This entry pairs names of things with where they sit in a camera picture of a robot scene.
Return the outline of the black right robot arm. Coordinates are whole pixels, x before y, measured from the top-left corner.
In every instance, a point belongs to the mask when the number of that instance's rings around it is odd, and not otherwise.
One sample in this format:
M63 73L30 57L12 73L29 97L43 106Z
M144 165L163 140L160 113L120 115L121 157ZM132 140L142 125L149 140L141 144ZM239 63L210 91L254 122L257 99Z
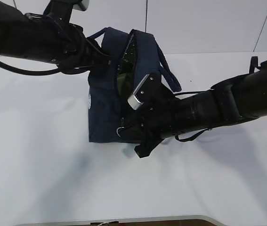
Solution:
M163 140L195 140L202 133L267 116L267 61L251 58L247 74L226 79L206 91L188 92L179 98L156 79L147 75L129 97L137 101L117 135L134 143L140 158L148 157Z

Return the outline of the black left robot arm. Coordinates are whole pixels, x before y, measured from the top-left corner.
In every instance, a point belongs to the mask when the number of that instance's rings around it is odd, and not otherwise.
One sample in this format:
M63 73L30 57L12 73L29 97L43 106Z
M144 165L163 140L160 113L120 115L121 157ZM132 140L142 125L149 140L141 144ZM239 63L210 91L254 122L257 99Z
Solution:
M72 24L74 9L87 10L87 0L51 0L42 14L23 14L0 1L0 56L54 64L48 71L28 71L0 61L0 68L29 76L80 74L106 67L111 56L83 28Z

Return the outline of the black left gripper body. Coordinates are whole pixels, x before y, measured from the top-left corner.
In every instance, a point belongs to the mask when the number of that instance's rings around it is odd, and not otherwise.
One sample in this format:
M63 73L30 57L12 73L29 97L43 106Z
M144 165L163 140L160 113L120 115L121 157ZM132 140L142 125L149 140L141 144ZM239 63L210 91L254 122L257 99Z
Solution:
M80 74L93 68L107 67L111 64L113 56L105 52L97 43L96 38L111 30L110 27L103 28L97 33L86 37L83 29L73 25L76 37L76 50L67 54L66 58L57 64L57 68L64 74Z

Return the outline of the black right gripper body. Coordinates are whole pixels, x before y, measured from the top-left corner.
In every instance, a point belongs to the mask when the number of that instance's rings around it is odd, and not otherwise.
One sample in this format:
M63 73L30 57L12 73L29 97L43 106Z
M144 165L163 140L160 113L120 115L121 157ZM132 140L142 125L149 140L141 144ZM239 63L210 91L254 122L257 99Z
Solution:
M124 118L120 138L136 144L134 151L139 158L148 157L164 140L160 135L161 127L170 120L167 114L174 100L173 92L162 84L150 102Z

